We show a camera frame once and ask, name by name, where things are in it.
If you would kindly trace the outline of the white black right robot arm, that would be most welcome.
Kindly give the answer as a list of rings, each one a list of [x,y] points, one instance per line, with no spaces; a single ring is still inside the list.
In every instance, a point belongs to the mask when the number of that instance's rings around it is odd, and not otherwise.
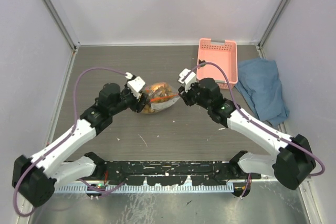
[[[201,81],[180,78],[179,83],[178,92],[186,105],[204,108],[215,123],[246,136],[267,151],[267,155],[241,151],[234,156],[235,163],[230,166],[233,177],[241,179],[248,173],[263,174],[295,190],[316,167],[310,144],[304,136],[293,137],[260,122],[232,100],[224,98],[212,78]]]

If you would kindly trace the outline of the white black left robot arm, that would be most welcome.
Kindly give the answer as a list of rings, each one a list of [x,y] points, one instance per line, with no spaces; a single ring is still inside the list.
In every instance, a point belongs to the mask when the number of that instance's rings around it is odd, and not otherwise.
[[[15,160],[13,187],[34,207],[40,207],[64,184],[84,177],[101,179],[107,170],[106,162],[93,152],[67,165],[63,162],[112,124],[118,113],[126,109],[141,112],[148,102],[144,88],[140,78],[128,81],[123,89],[116,83],[105,84],[95,103],[66,133],[31,157],[21,155]]]

